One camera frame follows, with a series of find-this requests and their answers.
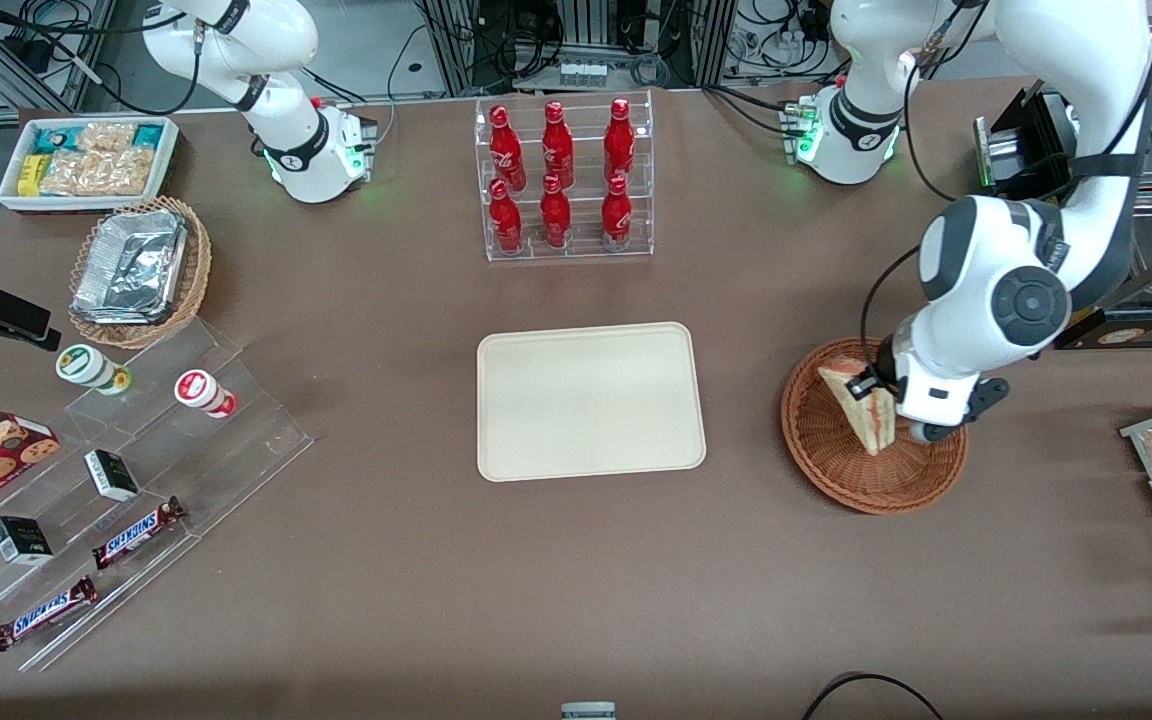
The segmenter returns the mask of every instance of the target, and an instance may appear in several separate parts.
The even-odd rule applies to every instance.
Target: table surface
[[[919,88],[935,182],[967,190],[972,119],[1021,82]],[[657,255],[571,266],[483,258],[471,101],[399,108],[376,181],[323,206],[270,181],[237,114],[179,118],[170,191],[215,248],[202,314],[319,441],[52,669],[0,657],[0,717],[536,719],[600,698],[627,720],[795,717],[844,670],[899,676],[947,717],[1152,717],[1152,495],[1116,432],[1152,416],[1152,351],[1006,369],[1011,397],[943,501],[836,506],[788,456],[782,384],[855,332],[943,203],[904,147],[831,185],[710,97],[653,97]],[[0,218],[0,287],[69,340],[91,222]],[[901,270],[872,332],[920,302]],[[479,477],[480,340],[664,320],[695,341],[698,469]],[[59,414],[77,388],[51,363],[0,340],[0,410]]]

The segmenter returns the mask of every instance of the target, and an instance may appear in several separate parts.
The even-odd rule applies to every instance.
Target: small black box
[[[83,461],[88,463],[92,483],[96,483],[96,492],[119,502],[136,500],[136,480],[122,457],[109,450],[91,450],[83,456]]]
[[[0,515],[0,552],[15,564],[44,564],[51,560],[51,546],[41,537],[37,520]]]

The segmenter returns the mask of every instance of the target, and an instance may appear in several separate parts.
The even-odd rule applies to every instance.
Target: wicker basket
[[[877,351],[878,341],[870,347]],[[799,469],[820,492],[873,515],[922,510],[940,500],[963,471],[967,429],[923,445],[910,437],[910,420],[899,418],[896,442],[870,456],[817,372],[839,355],[859,358],[861,341],[848,338],[816,348],[785,386],[781,430]]]
[[[202,227],[198,215],[188,205],[172,197],[137,202],[136,205],[114,210],[114,214],[147,213],[151,210],[173,210],[189,222],[189,236],[185,238],[184,258],[180,262],[180,279],[175,288],[175,309],[166,323],[157,325],[97,325],[69,313],[74,327],[92,342],[113,344],[124,350],[141,350],[159,338],[166,338],[183,328],[189,319],[198,313],[202,296],[207,290],[207,273],[211,271],[211,241],[207,238],[207,228]],[[83,249],[78,251],[78,260],[74,263],[74,270],[69,273],[69,291],[78,290],[78,281],[83,278],[83,270],[88,267],[88,252],[91,251],[92,237],[96,237],[96,229],[99,227],[100,223],[97,223],[88,233],[88,241],[83,242]]]

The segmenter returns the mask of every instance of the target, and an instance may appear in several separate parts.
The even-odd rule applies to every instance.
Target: coca-cola bottle
[[[607,183],[602,199],[602,247],[608,252],[626,250],[630,243],[630,213],[634,205],[626,196],[626,176],[615,176]]]
[[[497,236],[500,252],[517,255],[522,252],[522,215],[518,214],[518,206],[509,197],[509,188],[502,179],[492,179],[488,190],[492,192],[488,214],[492,217],[492,232]]]
[[[562,187],[576,182],[576,156],[573,151],[573,131],[563,120],[563,104],[545,103],[545,135],[540,137],[545,151],[545,172],[556,174]]]
[[[522,143],[518,134],[509,127],[509,111],[503,105],[488,112],[492,118],[492,164],[497,174],[509,183],[509,190],[522,192],[526,187],[526,173],[522,169]]]
[[[612,100],[612,122],[602,136],[602,174],[607,182],[615,176],[630,176],[634,168],[634,126],[630,124],[630,101]]]
[[[545,242],[554,250],[562,250],[573,236],[573,206],[563,194],[563,183],[556,174],[545,176],[545,196],[540,198],[540,218],[545,222]]]

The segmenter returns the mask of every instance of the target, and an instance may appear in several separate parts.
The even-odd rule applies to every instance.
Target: bottle cap
[[[105,370],[106,359],[100,350],[90,344],[65,348],[56,357],[56,374],[69,382],[92,382]]]
[[[509,111],[505,109],[503,105],[493,105],[488,111],[488,118],[492,118],[494,128],[509,127]]]
[[[214,404],[219,393],[220,384],[206,370],[187,370],[175,386],[177,401],[188,407]]]

